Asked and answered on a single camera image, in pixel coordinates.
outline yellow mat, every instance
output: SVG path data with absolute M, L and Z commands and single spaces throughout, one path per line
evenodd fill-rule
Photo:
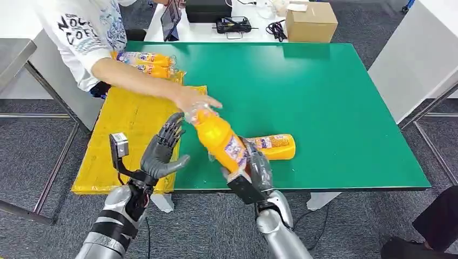
M 206 86 L 196 89 L 207 92 Z M 123 157 L 127 169 L 135 171 L 153 136 L 159 132 L 170 115 L 178 112 L 169 100 L 143 96 L 112 87 L 100 111 L 87 151 L 79 169 L 72 191 L 76 194 L 107 194 L 120 185 L 117 171 L 113 168 L 110 151 L 110 133 L 123 132 L 129 140 L 129 155 Z M 172 160 L 178 157 L 178 142 Z M 175 173 L 162 178 L 154 193 L 173 191 Z

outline white table leg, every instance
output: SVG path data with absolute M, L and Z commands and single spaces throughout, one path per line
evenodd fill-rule
M 307 201 L 307 208 L 309 210 L 321 209 L 339 194 L 341 193 L 310 193 L 312 197 Z
M 163 212 L 169 213 L 175 209 L 171 193 L 151 194 L 150 200 Z

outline green tabletop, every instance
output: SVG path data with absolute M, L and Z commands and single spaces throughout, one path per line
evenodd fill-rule
M 177 56 L 185 84 L 207 85 L 238 135 L 293 135 L 295 157 L 271 161 L 279 189 L 430 187 L 351 44 L 129 42 L 127 50 Z M 180 154 L 191 162 L 175 190 L 227 189 L 195 129 L 183 128 Z

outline cardboard box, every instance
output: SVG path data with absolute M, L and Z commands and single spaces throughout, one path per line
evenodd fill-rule
M 289 42 L 331 42 L 337 19 L 329 3 L 306 3 L 306 11 L 286 12 L 286 31 Z

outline black case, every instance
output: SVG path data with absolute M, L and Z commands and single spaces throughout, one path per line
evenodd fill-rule
M 186 15 L 190 23 L 215 23 L 217 19 L 232 16 L 232 7 L 226 0 L 186 0 Z

